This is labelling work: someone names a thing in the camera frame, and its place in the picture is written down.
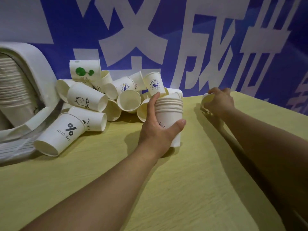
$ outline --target person's right arm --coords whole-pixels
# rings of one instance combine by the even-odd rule
[[[228,88],[209,93],[215,96],[204,108],[226,123],[249,159],[308,221],[308,142],[237,110]]]

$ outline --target yellow table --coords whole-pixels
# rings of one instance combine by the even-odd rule
[[[308,138],[308,117],[241,93],[232,96],[238,109]],[[123,229],[284,230],[264,193],[202,115],[200,100],[183,98],[182,146],[159,160]],[[103,133],[85,133],[58,158],[42,155],[0,167],[0,230],[20,229],[131,153],[142,123],[129,114],[123,119]]]

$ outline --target percent symbol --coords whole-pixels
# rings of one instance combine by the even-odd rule
[[[68,134],[70,135],[70,136],[72,136],[73,135],[73,130],[76,130],[77,128],[76,127],[73,127],[73,124],[72,123],[69,123],[68,125],[67,125],[69,128],[68,129],[66,129],[65,131],[70,131],[70,132],[68,132]]]

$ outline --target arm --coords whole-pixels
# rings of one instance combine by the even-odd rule
[[[147,120],[131,155],[22,230],[119,230],[150,170],[186,124],[179,120],[168,129],[160,127],[154,110],[159,96],[148,103]]]
[[[204,107],[226,123],[275,190],[307,219],[308,142],[237,110],[228,88],[209,93],[214,99]]]

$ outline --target hand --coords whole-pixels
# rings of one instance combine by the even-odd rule
[[[147,106],[147,119],[142,125],[138,146],[146,146],[151,149],[157,158],[163,156],[175,138],[186,124],[186,120],[180,119],[168,129],[162,128],[155,116],[155,102],[160,97],[160,93],[156,93]]]
[[[214,87],[210,89],[208,93],[214,93],[215,96],[211,102],[204,103],[204,108],[219,117],[221,117],[225,112],[235,109],[234,100],[230,96],[230,92],[229,88],[220,90],[219,88]]]

